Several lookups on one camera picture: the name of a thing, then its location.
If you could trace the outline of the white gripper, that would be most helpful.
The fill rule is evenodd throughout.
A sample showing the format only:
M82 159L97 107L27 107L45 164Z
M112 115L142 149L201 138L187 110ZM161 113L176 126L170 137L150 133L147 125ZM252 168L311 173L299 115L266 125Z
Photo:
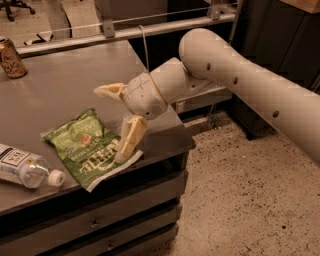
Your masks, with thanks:
M123 83L102 85L95 88L94 93L114 100L122 100L124 95L127 108L134 114L131 119L124 119L121 127L115 161L123 163L130 158L145 135L147 120L154 120L163 114L168 105L148 73L140 74L127 86Z

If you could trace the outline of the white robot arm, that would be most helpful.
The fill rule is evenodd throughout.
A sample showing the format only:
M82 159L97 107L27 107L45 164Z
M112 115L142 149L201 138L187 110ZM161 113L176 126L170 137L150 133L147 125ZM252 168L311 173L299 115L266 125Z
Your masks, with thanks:
M116 161L127 161L143 138L147 122L168 106L219 83L231 90L261 118L320 163L320 95L249 60L214 32L188 31L179 56L129 83L103 85L100 97L123 103L133 118L124 121Z

